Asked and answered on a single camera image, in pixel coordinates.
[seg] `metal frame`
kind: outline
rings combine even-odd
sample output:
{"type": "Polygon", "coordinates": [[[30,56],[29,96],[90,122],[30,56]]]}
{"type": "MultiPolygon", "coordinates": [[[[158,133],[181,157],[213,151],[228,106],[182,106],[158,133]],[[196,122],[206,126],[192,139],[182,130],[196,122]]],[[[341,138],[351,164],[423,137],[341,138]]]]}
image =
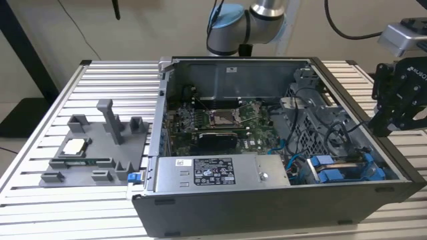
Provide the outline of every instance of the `metal frame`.
{"type": "MultiPolygon", "coordinates": [[[[375,102],[371,99],[372,80],[357,65],[345,61],[322,62],[359,106],[371,117],[375,102]]],[[[120,119],[140,107],[154,106],[150,92],[138,88],[157,81],[157,62],[92,62],[78,67],[53,107],[8,168],[1,180],[0,235],[1,239],[150,239],[126,197],[126,187],[38,188],[40,174],[48,167],[68,131],[68,114],[90,111],[94,99],[113,97],[120,119]],[[101,92],[78,92],[76,88],[102,88],[101,92]]],[[[101,116],[88,116],[100,121],[101,116]]],[[[424,131],[393,132],[388,137],[408,162],[427,179],[427,134],[424,131]]],[[[427,188],[403,203],[383,206],[357,225],[250,232],[200,237],[204,240],[229,239],[424,239],[427,238],[427,188]]]]}

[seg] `wall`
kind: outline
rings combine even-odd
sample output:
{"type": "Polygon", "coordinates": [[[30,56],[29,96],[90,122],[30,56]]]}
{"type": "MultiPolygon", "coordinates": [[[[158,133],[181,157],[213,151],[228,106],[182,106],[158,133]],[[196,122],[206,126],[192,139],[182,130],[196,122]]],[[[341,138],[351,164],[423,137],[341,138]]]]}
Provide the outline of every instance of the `wall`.
{"type": "MultiPolygon", "coordinates": [[[[427,11],[415,0],[329,0],[329,13],[340,31],[359,36],[381,31],[387,24],[408,17],[424,17],[427,11]]],[[[396,58],[376,43],[377,37],[346,40],[329,27],[322,0],[301,0],[288,56],[316,56],[321,60],[355,60],[368,72],[377,63],[396,58]]]]}
{"type": "MultiPolygon", "coordinates": [[[[252,0],[233,0],[245,7],[252,0]]],[[[82,59],[96,55],[56,0],[9,0],[57,85],[62,87],[82,59]]],[[[157,60],[161,56],[205,56],[205,30],[212,0],[118,0],[120,21],[110,0],[61,0],[86,41],[102,60],[157,60]]],[[[253,49],[273,56],[274,45],[253,49]]]]}
{"type": "Polygon", "coordinates": [[[41,93],[0,31],[0,103],[37,97],[41,93]]]}

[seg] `black cable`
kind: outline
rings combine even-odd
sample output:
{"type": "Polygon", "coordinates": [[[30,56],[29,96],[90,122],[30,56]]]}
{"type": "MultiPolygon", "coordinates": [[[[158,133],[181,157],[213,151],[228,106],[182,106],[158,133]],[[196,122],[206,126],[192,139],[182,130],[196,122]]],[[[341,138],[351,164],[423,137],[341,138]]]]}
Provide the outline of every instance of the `black cable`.
{"type": "Polygon", "coordinates": [[[298,105],[296,103],[296,95],[293,94],[293,103],[294,103],[294,114],[293,114],[293,122],[292,122],[292,127],[290,127],[290,132],[286,136],[285,139],[285,151],[290,154],[294,155],[294,153],[290,151],[289,149],[289,142],[290,142],[290,137],[293,135],[294,132],[294,128],[296,128],[296,124],[297,124],[297,120],[298,120],[298,105]]]}
{"type": "MultiPolygon", "coordinates": [[[[212,7],[210,14],[213,12],[213,9],[214,9],[214,6],[216,6],[216,2],[217,2],[217,0],[214,0],[214,5],[212,7]]],[[[213,28],[213,25],[216,23],[216,20],[218,19],[218,15],[220,15],[220,12],[221,12],[222,4],[224,4],[224,0],[221,0],[220,4],[217,5],[217,8],[216,8],[216,10],[214,10],[214,12],[212,14],[212,19],[210,19],[210,17],[208,19],[208,23],[206,23],[208,30],[206,30],[206,37],[205,37],[205,48],[206,49],[209,49],[209,45],[208,45],[209,36],[210,36],[210,32],[212,32],[212,28],[213,28]]]]}
{"type": "Polygon", "coordinates": [[[205,34],[209,33],[210,18],[212,18],[212,14],[213,14],[213,9],[214,9],[216,3],[217,3],[217,0],[214,0],[213,7],[212,7],[212,10],[210,10],[210,14],[208,15],[208,22],[206,22],[206,27],[205,27],[205,34]]]}
{"type": "Polygon", "coordinates": [[[13,150],[10,150],[10,149],[6,149],[6,148],[4,148],[4,147],[1,147],[1,146],[0,146],[0,149],[4,150],[4,151],[10,152],[10,153],[13,153],[13,154],[18,154],[16,151],[13,151],[13,150]]]}
{"type": "Polygon", "coordinates": [[[329,141],[329,136],[330,136],[330,134],[336,131],[336,130],[333,129],[333,127],[334,127],[336,125],[338,125],[338,127],[340,127],[340,129],[341,129],[341,131],[342,131],[342,133],[344,133],[344,136],[345,136],[345,139],[346,139],[346,142],[348,142],[345,145],[349,146],[349,145],[351,145],[351,142],[352,142],[344,124],[342,124],[340,121],[332,122],[330,126],[329,126],[328,129],[326,129],[325,136],[324,136],[324,140],[322,140],[322,145],[324,145],[325,149],[328,150],[328,152],[329,152],[330,154],[333,154],[334,152],[333,152],[333,151],[330,150],[330,148],[329,148],[328,141],[329,141]]]}
{"type": "Polygon", "coordinates": [[[65,9],[65,7],[64,7],[64,5],[62,5],[61,1],[60,1],[60,0],[57,0],[57,3],[58,3],[58,5],[60,5],[61,9],[64,10],[65,14],[68,15],[68,17],[69,17],[69,19],[70,19],[70,21],[72,21],[73,25],[76,26],[76,28],[77,28],[77,30],[78,30],[78,32],[80,32],[80,34],[81,34],[81,37],[82,37],[82,39],[84,39],[85,44],[86,44],[86,45],[88,45],[88,47],[92,49],[92,51],[93,51],[93,53],[96,54],[96,56],[97,56],[98,60],[101,60],[101,57],[100,57],[98,53],[94,51],[93,47],[92,47],[92,46],[90,46],[90,44],[88,43],[86,37],[85,37],[85,35],[82,34],[81,29],[80,29],[80,27],[78,27],[78,25],[77,25],[77,23],[76,23],[74,19],[73,19],[73,18],[72,18],[72,16],[69,15],[69,13],[68,13],[68,11],[66,11],[66,9],[65,9]]]}
{"type": "Polygon", "coordinates": [[[329,13],[329,1],[328,0],[324,0],[324,13],[325,13],[325,18],[326,18],[326,22],[330,26],[330,28],[333,29],[334,33],[344,39],[348,39],[348,40],[363,40],[363,39],[369,39],[369,38],[375,38],[377,36],[381,35],[381,31],[380,32],[376,32],[376,33],[372,33],[372,34],[368,34],[368,35],[363,35],[363,36],[348,36],[345,35],[338,29],[337,27],[334,26],[333,24],[333,21],[332,21],[332,18],[330,18],[330,13],[329,13]]]}
{"type": "Polygon", "coordinates": [[[359,124],[356,125],[356,126],[353,126],[348,131],[346,131],[346,133],[351,133],[353,130],[356,130],[363,124],[367,124],[368,123],[368,121],[361,121],[361,122],[359,122],[359,124]]]}

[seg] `cable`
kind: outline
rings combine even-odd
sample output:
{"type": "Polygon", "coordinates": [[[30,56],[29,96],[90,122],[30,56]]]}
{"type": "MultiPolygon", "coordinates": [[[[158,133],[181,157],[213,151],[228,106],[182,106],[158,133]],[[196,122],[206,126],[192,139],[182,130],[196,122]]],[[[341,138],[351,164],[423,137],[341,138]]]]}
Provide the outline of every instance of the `cable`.
{"type": "Polygon", "coordinates": [[[82,39],[84,39],[85,44],[86,44],[86,45],[88,45],[88,47],[92,49],[92,51],[93,51],[93,53],[96,54],[96,56],[97,56],[98,60],[101,61],[101,57],[100,57],[98,53],[94,51],[94,49],[93,49],[93,47],[90,46],[90,44],[88,43],[86,37],[85,37],[85,35],[82,34],[81,29],[80,29],[80,27],[78,27],[78,25],[77,25],[77,23],[76,23],[74,19],[73,19],[73,18],[72,18],[72,16],[69,15],[69,13],[68,13],[68,11],[66,11],[66,9],[65,9],[65,7],[64,7],[64,5],[62,5],[61,1],[60,1],[60,0],[57,0],[57,3],[58,3],[58,5],[60,5],[61,9],[64,10],[65,14],[68,15],[68,17],[69,17],[69,19],[70,19],[70,21],[72,21],[73,25],[76,26],[76,28],[77,28],[77,30],[78,30],[78,32],[80,32],[80,34],[81,34],[81,37],[82,37],[82,39]]]}
{"type": "Polygon", "coordinates": [[[290,168],[292,162],[293,160],[297,158],[300,154],[294,154],[290,159],[288,160],[286,166],[285,166],[285,170],[288,170],[290,168]]]}
{"type": "Polygon", "coordinates": [[[288,152],[288,154],[290,155],[294,155],[294,153],[290,151],[289,149],[289,142],[290,142],[290,137],[293,135],[293,132],[294,132],[294,128],[296,128],[296,124],[297,124],[297,120],[298,120],[298,105],[296,103],[296,97],[294,97],[294,94],[293,94],[293,104],[294,104],[294,114],[293,114],[293,122],[292,122],[292,127],[290,127],[290,132],[286,136],[286,139],[285,139],[285,142],[286,142],[286,145],[285,145],[285,151],[288,152]]]}
{"type": "Polygon", "coordinates": [[[213,7],[212,7],[212,10],[210,10],[210,14],[208,15],[208,22],[206,22],[206,27],[205,27],[205,34],[209,34],[210,19],[212,19],[212,14],[213,14],[213,9],[214,9],[216,3],[217,3],[217,0],[214,0],[213,7]]]}
{"type": "Polygon", "coordinates": [[[209,46],[208,46],[209,36],[210,36],[210,32],[212,32],[212,28],[213,28],[213,25],[216,23],[216,20],[218,19],[218,15],[220,15],[220,12],[221,12],[224,0],[220,1],[220,4],[217,5],[217,8],[216,8],[216,10],[213,12],[213,9],[214,9],[214,6],[216,6],[216,2],[217,2],[217,0],[214,0],[214,4],[213,4],[213,7],[212,7],[212,11],[210,11],[212,19],[209,17],[208,18],[208,22],[206,22],[206,37],[205,37],[205,48],[206,49],[209,49],[209,46]]]}
{"type": "Polygon", "coordinates": [[[346,133],[351,133],[353,130],[356,130],[363,124],[367,124],[368,123],[368,121],[361,121],[361,122],[359,122],[359,124],[356,125],[356,126],[353,126],[348,131],[346,131],[346,133]]]}
{"type": "Polygon", "coordinates": [[[334,26],[334,23],[330,18],[330,13],[329,13],[329,1],[328,0],[324,0],[324,13],[325,13],[325,19],[326,19],[328,24],[330,25],[330,28],[333,29],[334,33],[344,39],[348,39],[348,40],[369,39],[369,38],[375,38],[375,37],[380,36],[383,33],[380,31],[380,32],[376,32],[376,33],[372,33],[368,35],[363,35],[363,36],[348,36],[334,26]]]}
{"type": "Polygon", "coordinates": [[[10,150],[10,149],[6,149],[6,148],[4,148],[4,147],[1,147],[1,146],[0,146],[0,149],[4,150],[4,151],[10,152],[10,153],[13,153],[13,154],[18,154],[16,151],[13,151],[13,150],[10,150]]]}
{"type": "Polygon", "coordinates": [[[322,140],[322,145],[324,145],[325,149],[328,150],[328,152],[329,152],[330,154],[333,154],[334,152],[333,152],[333,151],[330,150],[330,148],[329,148],[328,141],[329,141],[329,136],[330,136],[330,134],[336,131],[336,130],[333,129],[333,127],[334,127],[336,125],[338,125],[338,127],[340,127],[340,129],[341,129],[341,131],[342,131],[342,133],[344,133],[345,139],[346,139],[346,141],[349,142],[349,144],[346,144],[346,146],[349,146],[349,145],[351,145],[351,142],[352,142],[344,124],[342,124],[340,121],[332,122],[330,126],[329,126],[328,129],[326,129],[325,136],[324,136],[324,140],[322,140]]]}
{"type": "Polygon", "coordinates": [[[280,139],[280,147],[273,147],[273,148],[266,152],[266,154],[270,155],[270,154],[272,154],[272,151],[278,151],[278,150],[281,150],[284,147],[285,147],[285,141],[284,141],[282,139],[280,139]]]}

